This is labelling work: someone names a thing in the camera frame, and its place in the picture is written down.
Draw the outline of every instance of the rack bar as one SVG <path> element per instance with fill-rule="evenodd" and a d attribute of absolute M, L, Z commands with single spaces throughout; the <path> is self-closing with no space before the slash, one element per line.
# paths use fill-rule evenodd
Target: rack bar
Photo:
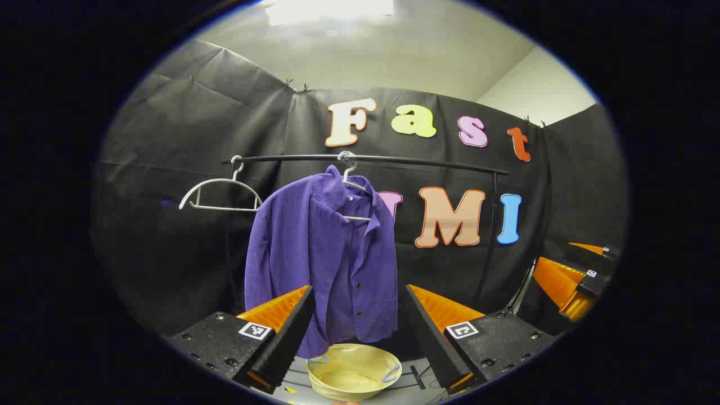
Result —
<path fill-rule="evenodd" d="M 437 166 L 447 167 L 450 169 L 464 169 L 472 170 L 474 172 L 500 174 L 508 176 L 505 170 L 492 169 L 490 167 L 472 166 L 470 164 L 453 163 L 449 161 L 431 161 L 425 159 L 412 159 L 412 158 L 399 158 L 394 156 L 370 156 L 370 155 L 355 155 L 352 160 L 355 161 L 383 161 L 387 163 L 400 163 L 400 164 L 417 164 L 421 166 Z M 251 156 L 247 158 L 237 158 L 236 162 L 249 162 L 249 161 L 338 161 L 338 155 L 276 155 L 276 156 Z M 222 164 L 230 164 L 230 159 L 224 160 Z"/>

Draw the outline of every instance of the purple jacket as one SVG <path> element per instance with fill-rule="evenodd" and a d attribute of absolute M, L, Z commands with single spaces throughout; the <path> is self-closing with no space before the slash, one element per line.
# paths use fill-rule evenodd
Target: purple jacket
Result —
<path fill-rule="evenodd" d="M 348 180 L 372 196 L 342 179 L 330 165 L 277 190 L 261 205 L 250 233 L 248 310 L 303 285 L 315 289 L 315 315 L 297 352 L 303 358 L 353 337 L 370 343 L 397 330 L 392 214 L 365 177 Z"/>

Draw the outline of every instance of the clothes hanger hook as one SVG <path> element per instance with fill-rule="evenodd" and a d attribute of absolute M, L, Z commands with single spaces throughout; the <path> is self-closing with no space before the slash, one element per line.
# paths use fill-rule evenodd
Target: clothes hanger hook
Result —
<path fill-rule="evenodd" d="M 242 158 L 243 157 L 240 155 L 235 155 L 235 156 L 233 156 L 232 159 L 230 159 L 230 163 L 234 165 L 236 159 L 242 159 Z M 238 169 L 233 172 L 233 180 L 236 180 L 238 173 L 240 173 L 243 170 L 243 166 L 245 166 L 245 162 L 240 162 L 240 167 L 238 167 Z"/>
<path fill-rule="evenodd" d="M 345 178 L 345 180 L 347 181 L 348 173 L 355 170 L 355 168 L 358 166 L 358 162 L 355 160 L 355 154 L 350 151 L 342 151 L 338 155 L 338 160 L 343 161 L 345 163 L 350 163 L 350 161 L 352 161 L 352 166 L 345 170 L 345 174 L 343 176 Z"/>

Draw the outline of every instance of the blue handle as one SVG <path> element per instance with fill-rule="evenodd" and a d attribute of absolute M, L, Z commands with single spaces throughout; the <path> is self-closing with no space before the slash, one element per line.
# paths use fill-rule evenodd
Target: blue handle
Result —
<path fill-rule="evenodd" d="M 311 364 L 328 364 L 328 356 L 323 355 L 323 359 L 325 359 L 325 362 L 315 362 L 310 359 L 307 359 L 307 362 Z"/>
<path fill-rule="evenodd" d="M 397 380 L 397 377 L 393 378 L 392 380 L 388 380 L 387 378 L 390 377 L 390 374 L 392 374 L 394 371 L 399 370 L 399 369 L 400 369 L 400 365 L 396 365 L 395 368 L 388 371 L 387 374 L 385 374 L 385 377 L 382 378 L 382 382 L 383 383 L 391 383 L 391 382 Z"/>

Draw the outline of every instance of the basket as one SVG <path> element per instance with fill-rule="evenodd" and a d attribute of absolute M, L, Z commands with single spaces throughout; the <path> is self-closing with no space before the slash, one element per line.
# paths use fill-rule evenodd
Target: basket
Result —
<path fill-rule="evenodd" d="M 307 361 L 312 389 L 336 401 L 362 401 L 391 386 L 402 374 L 397 357 L 364 344 L 334 344 Z"/>

